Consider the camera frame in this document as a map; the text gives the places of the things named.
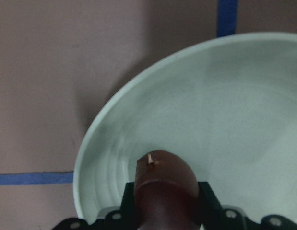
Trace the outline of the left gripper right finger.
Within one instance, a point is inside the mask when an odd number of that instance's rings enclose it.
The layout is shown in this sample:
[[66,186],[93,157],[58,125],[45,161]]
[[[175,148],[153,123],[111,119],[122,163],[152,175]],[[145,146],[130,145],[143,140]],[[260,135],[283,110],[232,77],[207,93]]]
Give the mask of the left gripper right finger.
[[245,220],[238,210],[224,207],[208,182],[198,182],[199,219],[205,230],[245,230]]

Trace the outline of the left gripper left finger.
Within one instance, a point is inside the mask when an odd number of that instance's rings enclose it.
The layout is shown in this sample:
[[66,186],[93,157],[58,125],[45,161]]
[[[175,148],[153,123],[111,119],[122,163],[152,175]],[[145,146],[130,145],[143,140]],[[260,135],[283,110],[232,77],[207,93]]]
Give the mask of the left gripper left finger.
[[137,230],[139,228],[133,193],[134,182],[126,183],[119,209],[110,211],[103,219],[98,220],[101,223],[99,230]]

